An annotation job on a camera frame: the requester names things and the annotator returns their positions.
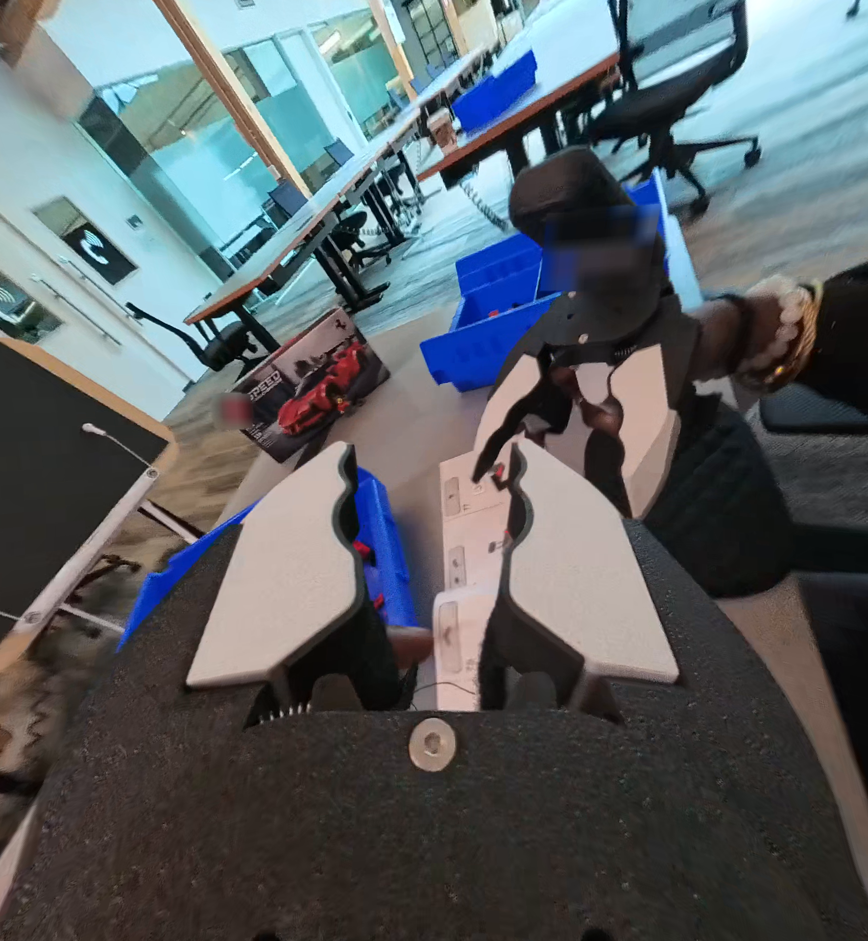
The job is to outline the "person's black clothing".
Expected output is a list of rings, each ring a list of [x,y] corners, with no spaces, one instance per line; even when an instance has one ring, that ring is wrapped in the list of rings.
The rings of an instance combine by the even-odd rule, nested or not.
[[[793,522],[746,419],[689,386],[675,453],[644,517],[652,535],[711,597],[760,594],[792,570]]]

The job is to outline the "toy car box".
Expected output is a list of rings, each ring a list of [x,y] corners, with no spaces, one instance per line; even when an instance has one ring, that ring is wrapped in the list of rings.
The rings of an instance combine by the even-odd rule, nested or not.
[[[218,398],[214,416],[284,463],[389,375],[352,317],[335,306],[241,375]]]

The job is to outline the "black office chair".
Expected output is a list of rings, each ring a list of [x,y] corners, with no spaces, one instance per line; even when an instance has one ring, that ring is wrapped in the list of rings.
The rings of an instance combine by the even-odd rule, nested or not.
[[[242,377],[266,359],[266,356],[251,356],[256,351],[256,347],[248,328],[242,323],[231,323],[222,331],[213,331],[212,339],[201,345],[192,335],[153,316],[137,305],[125,302],[124,306],[135,320],[153,323],[179,337],[189,347],[193,356],[208,370],[220,372],[231,363],[240,362],[242,364],[240,377]]]
[[[705,214],[710,196],[694,173],[696,157],[715,149],[748,146],[747,169],[761,157],[754,136],[677,142],[675,125],[712,88],[733,77],[749,49],[745,1],[613,3],[619,44],[619,96],[606,104],[585,131],[589,143],[630,140],[649,145],[646,160],[621,178],[648,178],[661,170],[667,179],[680,176],[696,191],[690,205],[694,218]]]
[[[384,260],[387,266],[392,265],[391,248],[386,233],[383,229],[372,227],[366,229],[368,216],[367,210],[352,209],[338,220],[330,236],[330,241],[340,256],[355,272],[375,263],[378,259]],[[368,246],[367,239],[370,236],[382,236],[382,242]]]

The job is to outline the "white instruction booklet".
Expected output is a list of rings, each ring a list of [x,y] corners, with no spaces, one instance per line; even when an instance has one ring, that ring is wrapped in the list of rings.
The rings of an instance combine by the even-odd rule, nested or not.
[[[477,712],[479,662],[508,542],[510,499],[485,475],[473,481],[476,454],[440,463],[444,589],[433,610],[436,708]]]

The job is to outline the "long wooden-edged desk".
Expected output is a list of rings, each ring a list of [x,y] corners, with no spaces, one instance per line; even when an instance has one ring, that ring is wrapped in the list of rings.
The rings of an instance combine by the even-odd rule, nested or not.
[[[221,315],[234,314],[250,332],[254,343],[268,354],[278,349],[275,337],[250,312],[245,304],[249,296],[277,272],[285,259],[294,254],[304,261],[322,248],[340,225],[335,207],[344,202],[366,201],[392,247],[405,241],[388,208],[382,204],[377,178],[383,161],[400,156],[405,142],[415,130],[421,108],[417,103],[405,109],[379,139],[355,154],[334,173],[329,182],[311,197],[263,248],[242,265],[238,272],[192,312],[185,324],[199,325]]]

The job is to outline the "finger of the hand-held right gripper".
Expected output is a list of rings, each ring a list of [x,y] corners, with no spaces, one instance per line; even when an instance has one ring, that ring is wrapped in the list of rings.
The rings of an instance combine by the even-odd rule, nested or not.
[[[551,367],[523,355],[492,391],[475,436],[473,481],[492,473],[507,444],[520,432],[563,433],[572,398],[551,375]]]
[[[617,366],[581,364],[577,382],[582,402],[614,416],[616,432],[606,444],[616,454],[622,512],[642,519],[663,491],[681,429],[668,401],[662,350],[639,349]]]

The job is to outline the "person's right hand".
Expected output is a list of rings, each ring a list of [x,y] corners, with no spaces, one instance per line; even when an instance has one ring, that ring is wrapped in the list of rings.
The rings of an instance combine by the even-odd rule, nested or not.
[[[688,313],[699,325],[690,378],[704,382],[734,374],[752,340],[754,310],[746,296],[722,294]]]

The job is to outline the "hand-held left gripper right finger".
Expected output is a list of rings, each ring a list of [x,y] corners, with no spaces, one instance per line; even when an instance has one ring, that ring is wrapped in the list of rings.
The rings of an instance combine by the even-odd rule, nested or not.
[[[489,629],[519,674],[674,684],[675,655],[624,518],[532,441],[512,445],[510,543]]]

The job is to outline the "blue plastic bin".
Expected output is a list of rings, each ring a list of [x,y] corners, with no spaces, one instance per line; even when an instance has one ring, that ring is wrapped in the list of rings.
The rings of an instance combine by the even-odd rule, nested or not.
[[[465,135],[494,122],[535,85],[537,62],[528,49],[498,74],[488,74],[452,103]]]
[[[374,550],[373,565],[363,563],[369,595],[382,620],[388,626],[418,627],[410,588],[410,573],[404,556],[387,489],[369,471],[358,469],[355,504],[359,522],[357,539]],[[247,517],[254,504],[217,526],[193,544],[169,559],[162,571],[148,575],[126,620],[118,642],[121,647],[129,636],[169,595],[188,571],[229,527]]]
[[[658,230],[663,240],[664,259],[663,269],[666,276],[670,276],[670,262],[672,250],[671,216],[668,211],[667,200],[663,186],[663,171],[656,169],[642,182],[634,184],[623,183],[624,191],[639,207],[648,207],[653,213],[658,213]]]
[[[542,284],[542,248],[516,233],[456,261],[450,327],[420,343],[434,381],[464,393],[492,386],[506,357],[558,298]]]

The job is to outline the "black framed board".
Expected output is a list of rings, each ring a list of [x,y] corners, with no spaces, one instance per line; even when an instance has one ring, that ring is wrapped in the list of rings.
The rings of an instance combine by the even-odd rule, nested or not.
[[[18,661],[176,460],[171,430],[0,335],[0,672]]]

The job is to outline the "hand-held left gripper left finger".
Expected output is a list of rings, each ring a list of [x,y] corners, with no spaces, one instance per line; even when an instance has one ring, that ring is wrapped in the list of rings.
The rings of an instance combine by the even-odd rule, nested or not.
[[[357,486],[355,448],[337,441],[253,506],[198,642],[189,688],[274,678],[357,617],[367,601],[354,547]]]

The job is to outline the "black wall sign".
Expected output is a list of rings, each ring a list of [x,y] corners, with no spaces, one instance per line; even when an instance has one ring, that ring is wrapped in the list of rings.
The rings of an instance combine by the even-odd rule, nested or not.
[[[37,345],[60,329],[63,321],[0,272],[0,331]]]
[[[139,270],[139,266],[69,198],[53,198],[31,212],[111,286],[124,282]]]

